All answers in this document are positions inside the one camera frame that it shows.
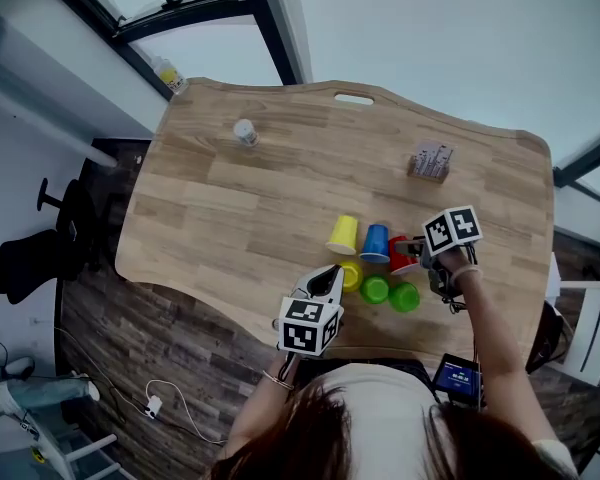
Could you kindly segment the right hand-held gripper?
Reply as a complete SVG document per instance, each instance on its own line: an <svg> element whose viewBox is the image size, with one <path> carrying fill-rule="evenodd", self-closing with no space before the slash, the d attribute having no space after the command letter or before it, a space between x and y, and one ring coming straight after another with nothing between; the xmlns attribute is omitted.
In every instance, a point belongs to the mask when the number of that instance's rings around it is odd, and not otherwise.
<svg viewBox="0 0 600 480"><path fill-rule="evenodd" d="M478 265L474 244L483 238L480 224L472 205L443 210L423 225L424 239L397 240L396 254L420 258L420 265L428 272L431 290L442 299L455 299L461 292L454 286L453 274L444 267L438 256L454 249L464 249L469 264Z"/></svg>

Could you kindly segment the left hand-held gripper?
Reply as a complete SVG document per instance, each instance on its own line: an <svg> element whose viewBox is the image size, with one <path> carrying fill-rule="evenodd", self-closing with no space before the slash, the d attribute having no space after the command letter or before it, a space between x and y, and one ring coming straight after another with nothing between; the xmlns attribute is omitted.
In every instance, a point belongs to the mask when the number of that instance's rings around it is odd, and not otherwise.
<svg viewBox="0 0 600 480"><path fill-rule="evenodd" d="M337 337L344 308L344 269L332 264L302 276L284 297L276 322L277 348L321 356Z"/></svg>

